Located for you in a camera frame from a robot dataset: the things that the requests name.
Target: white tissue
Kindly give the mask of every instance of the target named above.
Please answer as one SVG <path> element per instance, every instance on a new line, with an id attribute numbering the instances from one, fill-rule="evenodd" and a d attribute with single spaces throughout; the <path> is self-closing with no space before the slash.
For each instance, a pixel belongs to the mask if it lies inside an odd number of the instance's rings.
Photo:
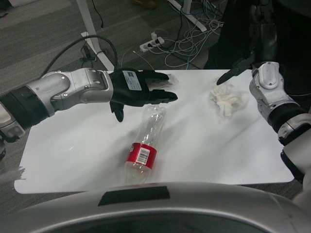
<path id="1" fill-rule="evenodd" d="M 229 117 L 247 104 L 248 93 L 235 90 L 227 81 L 219 86 L 215 84 L 210 91 L 210 99 L 218 105 L 221 117 Z"/>

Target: shoe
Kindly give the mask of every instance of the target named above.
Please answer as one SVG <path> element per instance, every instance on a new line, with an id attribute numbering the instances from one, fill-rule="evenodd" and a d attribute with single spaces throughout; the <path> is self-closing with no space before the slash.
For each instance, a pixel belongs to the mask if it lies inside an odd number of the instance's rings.
<path id="1" fill-rule="evenodd" d="M 156 0 L 132 0 L 132 3 L 149 10 L 154 10 L 157 7 Z"/>

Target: white sticker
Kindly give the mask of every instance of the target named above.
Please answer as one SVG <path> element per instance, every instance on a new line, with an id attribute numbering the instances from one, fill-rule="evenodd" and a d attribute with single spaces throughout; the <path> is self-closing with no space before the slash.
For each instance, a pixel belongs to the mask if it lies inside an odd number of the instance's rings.
<path id="1" fill-rule="evenodd" d="M 133 71 L 122 71 L 128 86 L 128 89 L 133 91 L 141 91 L 141 86 L 139 84 L 138 78 L 136 76 L 136 73 Z"/>
<path id="2" fill-rule="evenodd" d="M 145 149 L 145 148 L 140 148 L 136 162 L 146 165 L 149 154 L 150 154 L 150 150 Z"/>

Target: clear plastic bottle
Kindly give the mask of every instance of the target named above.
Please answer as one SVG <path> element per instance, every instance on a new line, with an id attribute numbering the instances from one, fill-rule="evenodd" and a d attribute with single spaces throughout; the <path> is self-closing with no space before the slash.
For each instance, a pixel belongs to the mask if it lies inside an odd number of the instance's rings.
<path id="1" fill-rule="evenodd" d="M 166 109 L 158 105 L 147 106 L 138 134 L 125 163 L 126 183 L 144 183 L 156 158 L 156 144 L 161 134 Z"/>

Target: barcode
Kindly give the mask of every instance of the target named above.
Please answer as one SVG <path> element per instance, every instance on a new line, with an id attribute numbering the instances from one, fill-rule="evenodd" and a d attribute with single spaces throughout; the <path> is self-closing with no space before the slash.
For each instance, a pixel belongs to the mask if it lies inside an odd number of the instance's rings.
<path id="1" fill-rule="evenodd" d="M 150 150 L 145 149 L 145 148 L 140 148 L 136 162 L 146 165 L 148 161 L 149 153 L 150 153 Z"/>
<path id="2" fill-rule="evenodd" d="M 133 72 L 127 72 L 127 74 L 128 74 L 128 76 L 130 76 L 130 77 L 134 77 Z"/>

